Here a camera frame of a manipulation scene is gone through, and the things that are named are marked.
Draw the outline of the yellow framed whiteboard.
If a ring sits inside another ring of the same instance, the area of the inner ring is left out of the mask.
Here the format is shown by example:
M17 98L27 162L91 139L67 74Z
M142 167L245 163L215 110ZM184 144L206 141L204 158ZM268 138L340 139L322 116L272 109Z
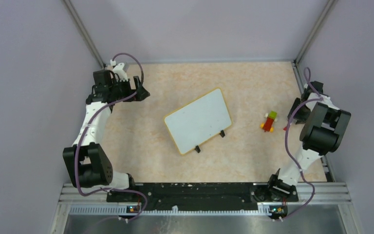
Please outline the yellow framed whiteboard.
M233 121L222 90L215 88L166 115L164 123L179 154L184 155L221 130L225 132Z

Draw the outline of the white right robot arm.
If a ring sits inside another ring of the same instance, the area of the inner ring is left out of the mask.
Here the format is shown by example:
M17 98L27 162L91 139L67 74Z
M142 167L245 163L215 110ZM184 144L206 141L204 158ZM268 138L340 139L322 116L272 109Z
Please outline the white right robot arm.
M336 107L323 93L323 83L314 81L304 86L300 98L295 99L288 122L303 124L301 145L284 168L271 175L266 195L272 201L288 199L296 194L296 184L316 160L336 151L345 135L352 114Z

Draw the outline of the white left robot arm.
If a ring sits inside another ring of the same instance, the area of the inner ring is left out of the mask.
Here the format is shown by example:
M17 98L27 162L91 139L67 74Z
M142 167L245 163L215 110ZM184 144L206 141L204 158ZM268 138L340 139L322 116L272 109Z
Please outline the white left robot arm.
M150 93L143 86L143 76L134 76L135 88L123 75L110 70L95 71L93 78L80 132L72 146L64 148L62 157L74 187L118 189L124 201L132 201L137 194L132 176L113 169L101 141L115 104L143 101Z

